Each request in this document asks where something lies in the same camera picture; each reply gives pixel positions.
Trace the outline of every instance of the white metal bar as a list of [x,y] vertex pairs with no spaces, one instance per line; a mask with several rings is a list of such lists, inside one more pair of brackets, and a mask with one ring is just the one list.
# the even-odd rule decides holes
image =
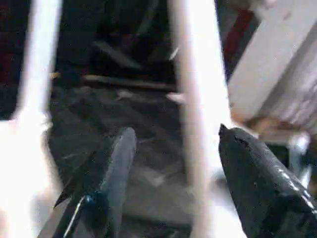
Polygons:
[[254,9],[262,21],[228,86],[232,107],[244,119],[257,115],[279,82],[317,22],[316,10],[315,0],[278,0]]
[[10,194],[0,198],[7,238],[37,237],[60,195],[44,132],[61,6],[62,0],[31,1],[18,105],[13,120],[0,121],[0,157],[5,158],[0,187]]
[[47,114],[50,77],[59,32],[62,0],[32,0],[23,69],[18,95],[17,119],[37,123]]
[[230,199],[216,184],[223,173],[218,152],[220,123],[231,127],[215,4],[212,0],[171,0],[170,19],[181,45],[178,74],[185,93],[188,173],[196,196],[192,237],[245,237]]

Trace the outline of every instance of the black object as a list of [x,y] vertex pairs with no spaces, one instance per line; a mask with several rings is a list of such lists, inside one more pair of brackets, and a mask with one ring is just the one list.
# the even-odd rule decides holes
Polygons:
[[247,237],[317,237],[314,199],[267,146],[238,128],[222,125],[219,135],[222,166]]
[[[135,150],[136,137],[131,128],[105,138],[75,171],[38,237],[116,238]],[[60,213],[65,203],[62,215],[56,217],[54,213]]]

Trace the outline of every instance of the white pole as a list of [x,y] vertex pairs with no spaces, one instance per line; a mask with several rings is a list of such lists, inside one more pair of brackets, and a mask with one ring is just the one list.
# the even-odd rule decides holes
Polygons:
[[18,104],[12,120],[0,121],[6,238],[36,238],[61,192],[45,133],[61,6],[62,0],[31,1]]
[[42,123],[47,116],[62,0],[32,0],[15,116]]
[[223,174],[218,152],[220,123],[232,127],[213,0],[170,0],[176,33],[178,76],[185,94],[187,167],[196,196],[193,238],[245,237],[233,204],[216,180]]

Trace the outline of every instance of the black rubber tip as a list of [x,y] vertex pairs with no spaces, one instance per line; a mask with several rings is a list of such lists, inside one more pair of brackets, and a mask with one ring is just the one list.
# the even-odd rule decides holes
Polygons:
[[224,124],[220,125],[220,130],[219,130],[219,137],[220,139],[224,137],[224,135],[228,132],[228,128]]

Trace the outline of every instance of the red object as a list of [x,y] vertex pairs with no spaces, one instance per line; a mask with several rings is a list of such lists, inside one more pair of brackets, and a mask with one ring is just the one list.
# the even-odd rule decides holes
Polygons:
[[226,63],[230,62],[236,53],[243,34],[248,29],[249,23],[253,18],[253,13],[248,10],[239,10],[238,18],[229,32],[223,47],[223,57]]

